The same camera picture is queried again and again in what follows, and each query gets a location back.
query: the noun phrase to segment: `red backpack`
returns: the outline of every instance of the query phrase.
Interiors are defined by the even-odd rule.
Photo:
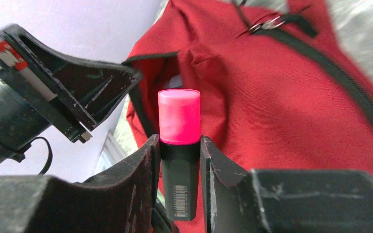
[[[373,85],[339,48],[324,0],[288,4],[169,0],[126,61],[144,75],[127,114],[138,145],[159,129],[157,92],[180,74],[201,92],[203,134],[241,167],[373,175]],[[199,206],[180,232],[204,232]]]

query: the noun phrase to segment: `black zipper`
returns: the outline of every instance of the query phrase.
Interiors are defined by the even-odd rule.
[[[148,54],[148,55],[138,55],[128,58],[126,61],[122,62],[124,66],[131,66],[132,62],[140,60],[149,60],[149,59],[159,59],[159,58],[170,58],[175,57],[178,54],[177,51],[168,52],[168,53],[159,53],[159,54]]]
[[[368,121],[373,125],[373,100],[350,75],[332,62],[328,57],[297,37],[294,37],[278,28],[270,30],[261,29],[253,34],[264,34],[271,36],[275,40],[290,46],[298,53],[317,63],[354,99],[354,101],[360,106]]]

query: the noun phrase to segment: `backpack zipper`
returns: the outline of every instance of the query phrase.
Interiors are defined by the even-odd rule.
[[[366,93],[366,91],[361,88],[350,75],[332,62],[328,57],[297,37],[279,29],[278,27],[282,25],[283,22],[274,25],[274,20],[276,19],[267,21],[264,24],[253,26],[251,34],[268,35],[275,40],[290,46],[298,53],[317,63],[331,77],[333,77],[333,80],[336,83],[344,88],[350,97],[354,99],[354,101],[360,106],[367,120],[373,125],[373,100]]]

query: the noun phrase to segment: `zipper pull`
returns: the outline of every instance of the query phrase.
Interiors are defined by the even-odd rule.
[[[284,23],[285,23],[285,20],[281,20],[281,16],[278,16],[274,19],[267,20],[264,23],[257,23],[255,25],[253,25],[249,29],[249,32],[251,34],[253,34],[253,33],[255,33],[255,32],[257,32],[261,29],[264,29],[264,30],[275,29],[275,28],[278,28],[279,26],[283,25]]]
[[[274,19],[267,20],[264,23],[258,23],[253,25],[249,32],[254,34],[259,30],[272,30],[279,26],[287,23],[294,23],[297,25],[306,35],[315,38],[318,32],[311,26],[311,24],[301,15],[297,14],[284,14]]]

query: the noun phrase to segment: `black cylinder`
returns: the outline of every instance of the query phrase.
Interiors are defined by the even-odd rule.
[[[49,122],[0,79],[0,163],[15,156],[49,126]]]
[[[192,221],[196,216],[201,143],[170,145],[161,142],[162,178],[167,217]]]

